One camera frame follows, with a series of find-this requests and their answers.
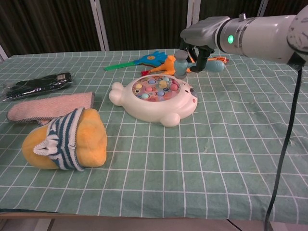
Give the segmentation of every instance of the blue and white striped fabric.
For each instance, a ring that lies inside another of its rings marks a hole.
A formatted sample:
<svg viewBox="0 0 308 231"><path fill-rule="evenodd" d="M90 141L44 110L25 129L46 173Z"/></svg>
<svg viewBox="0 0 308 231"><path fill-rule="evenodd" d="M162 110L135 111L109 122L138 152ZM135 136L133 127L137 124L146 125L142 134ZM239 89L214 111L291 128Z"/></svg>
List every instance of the blue and white striped fabric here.
<svg viewBox="0 0 308 231"><path fill-rule="evenodd" d="M48 156L60 169L83 171L76 157L76 131L84 107L53 119L48 124L47 138L34 147L34 153Z"/></svg>

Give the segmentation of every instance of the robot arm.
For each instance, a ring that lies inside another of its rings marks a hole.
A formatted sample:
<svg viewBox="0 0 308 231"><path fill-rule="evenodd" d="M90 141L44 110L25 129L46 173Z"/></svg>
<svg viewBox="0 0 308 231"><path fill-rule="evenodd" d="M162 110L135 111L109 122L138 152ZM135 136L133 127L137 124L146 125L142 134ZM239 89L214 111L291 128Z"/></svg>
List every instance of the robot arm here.
<svg viewBox="0 0 308 231"><path fill-rule="evenodd" d="M197 64L191 67L193 72L205 68L214 49L288 64L298 70L308 65L308 6L298 15L209 17L184 29L180 37L180 50L199 50Z"/></svg>

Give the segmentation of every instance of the orange plush toy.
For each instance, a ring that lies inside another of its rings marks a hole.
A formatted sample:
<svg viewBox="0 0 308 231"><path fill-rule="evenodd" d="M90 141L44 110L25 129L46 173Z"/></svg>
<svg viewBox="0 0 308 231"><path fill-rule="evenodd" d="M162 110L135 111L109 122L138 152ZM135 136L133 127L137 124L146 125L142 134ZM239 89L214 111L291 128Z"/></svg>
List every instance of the orange plush toy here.
<svg viewBox="0 0 308 231"><path fill-rule="evenodd" d="M42 169L99 167L106 161L107 134L95 109L77 108L33 130L22 152L32 166Z"/></svg>
<svg viewBox="0 0 308 231"><path fill-rule="evenodd" d="M174 73L175 73L175 69L174 69L174 62L175 62L175 57L174 55L168 55L168 57L166 58L165 62L163 64L161 64L160 66L152 69L152 70L149 70L149 71L142 71L141 72L141 75L142 76L146 76L146 75L149 75L153 72L156 72L156 71L164 71L162 74L165 74L165 75L171 75L171 76L174 76ZM211 60L221 60L223 61L224 63L226 63L227 61L229 61L226 57L213 57L213 58L208 58L207 59L208 61L211 61Z"/></svg>

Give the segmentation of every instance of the pink cloth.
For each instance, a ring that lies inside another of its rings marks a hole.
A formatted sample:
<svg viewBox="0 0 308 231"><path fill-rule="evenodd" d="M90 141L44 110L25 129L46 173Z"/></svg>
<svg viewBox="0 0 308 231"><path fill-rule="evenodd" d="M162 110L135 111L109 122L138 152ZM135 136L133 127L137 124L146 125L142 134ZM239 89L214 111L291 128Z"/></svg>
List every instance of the pink cloth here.
<svg viewBox="0 0 308 231"><path fill-rule="evenodd" d="M36 120L40 125L44 125L76 108L92 108L94 96L95 93L87 92L18 103L8 111L7 118L18 123Z"/></svg>

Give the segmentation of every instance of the green checkered tablecloth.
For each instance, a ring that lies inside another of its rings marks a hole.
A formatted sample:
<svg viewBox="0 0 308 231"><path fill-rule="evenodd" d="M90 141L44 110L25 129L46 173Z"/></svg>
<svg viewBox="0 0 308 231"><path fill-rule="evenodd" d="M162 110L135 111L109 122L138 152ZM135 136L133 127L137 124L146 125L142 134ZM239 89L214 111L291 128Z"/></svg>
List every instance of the green checkered tablecloth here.
<svg viewBox="0 0 308 231"><path fill-rule="evenodd" d="M0 83L71 72L74 84L31 99L95 92L108 135L107 161L84 172L30 166L21 145L35 123L8 122L17 102L0 102L0 208L145 218L263 220L272 193L295 88L283 64L237 55L218 74L190 73L198 92L193 115L174 128L132 118L108 98L146 66L103 67L152 51L75 52L13 56ZM175 50L166 50L173 54ZM308 224L307 71L271 220Z"/></svg>

